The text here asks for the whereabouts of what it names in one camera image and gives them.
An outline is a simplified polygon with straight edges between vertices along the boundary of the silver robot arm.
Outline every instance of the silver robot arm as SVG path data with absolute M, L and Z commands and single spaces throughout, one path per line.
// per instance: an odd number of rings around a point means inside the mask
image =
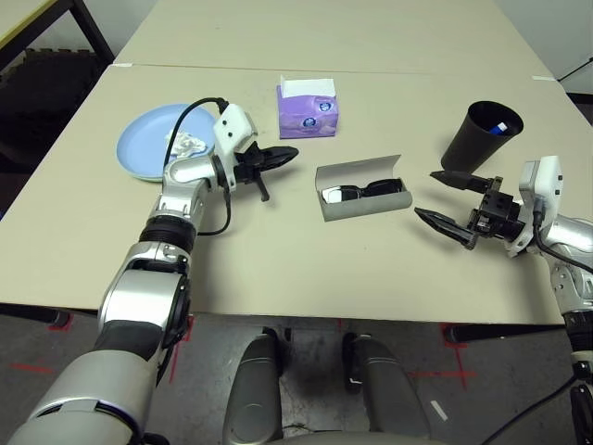
M 249 144 L 255 129 L 234 104 L 214 133 L 213 155 L 166 166 L 157 204 L 107 289 L 93 349 L 64 370 L 10 445 L 144 443 L 153 391 L 188 326 L 191 254 L 207 194 L 222 189 L 230 205 L 237 182 L 254 182 L 267 198 L 259 173 L 298 153 Z
M 557 156 L 526 162 L 519 184 L 522 200 L 499 192 L 502 178 L 484 179 L 465 172 L 433 172 L 443 184 L 483 194 L 479 209 L 467 226 L 426 209 L 416 213 L 437 232 L 475 247 L 478 237 L 504 241 L 509 256 L 529 252 L 542 255 L 550 283 L 571 341 L 574 377 L 581 381 L 571 390 L 578 443 L 593 428 L 593 223 L 558 214 L 563 175 Z

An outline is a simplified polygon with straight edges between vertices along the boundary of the white wall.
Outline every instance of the white wall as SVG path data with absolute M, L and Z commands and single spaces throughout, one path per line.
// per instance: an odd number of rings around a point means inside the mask
M 113 54 L 126 45 L 157 0 L 85 0 Z M 70 13 L 37 38 L 31 48 L 91 49 Z
M 559 79 L 593 56 L 593 0 L 495 0 Z M 570 93 L 593 94 L 593 64 L 562 82 Z

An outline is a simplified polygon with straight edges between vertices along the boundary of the gray floor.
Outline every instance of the gray floor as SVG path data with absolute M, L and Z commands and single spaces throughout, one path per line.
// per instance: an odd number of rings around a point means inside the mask
M 434 437 L 450 444 L 479 443 L 523 407 L 551 392 L 571 373 L 570 346 L 562 331 L 474 342 L 459 350 L 467 377 L 429 376 L 457 372 L 455 351 L 444 345 L 437 324 L 222 317 L 198 315 L 189 341 L 179 347 L 173 379 L 155 393 L 148 429 L 171 444 L 218 444 L 226 400 L 244 348 L 263 325 L 293 328 L 291 362 L 281 380 L 284 425 L 312 429 L 368 428 L 361 396 L 342 389 L 340 342 L 348 330 L 382 339 L 417 373 L 414 385 Z M 57 374 L 95 340 L 95 320 L 75 316 L 68 331 L 0 316 L 0 443 L 24 421 Z M 437 415 L 437 401 L 448 416 Z M 296 428 L 286 436 L 304 434 Z M 568 395 L 510 430 L 496 443 L 574 443 Z

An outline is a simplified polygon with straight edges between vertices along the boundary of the black cup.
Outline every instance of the black cup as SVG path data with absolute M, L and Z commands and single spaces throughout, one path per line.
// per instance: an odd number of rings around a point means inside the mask
M 501 134 L 491 133 L 500 124 Z M 445 170 L 473 173 L 509 139 L 523 130 L 523 121 L 512 109 L 483 100 L 470 105 L 461 127 L 441 158 Z

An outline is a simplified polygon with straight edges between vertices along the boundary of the white tissue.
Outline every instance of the white tissue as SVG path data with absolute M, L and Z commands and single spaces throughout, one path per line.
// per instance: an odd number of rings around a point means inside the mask
M 167 146 L 169 145 L 172 133 L 173 130 L 165 136 L 165 144 Z M 189 158 L 195 153 L 204 153 L 207 149 L 206 143 L 197 137 L 193 137 L 187 132 L 177 132 L 170 153 L 177 158 Z
M 287 81 L 280 76 L 282 97 L 297 95 L 327 95 L 335 97 L 334 79 L 307 79 L 303 81 Z

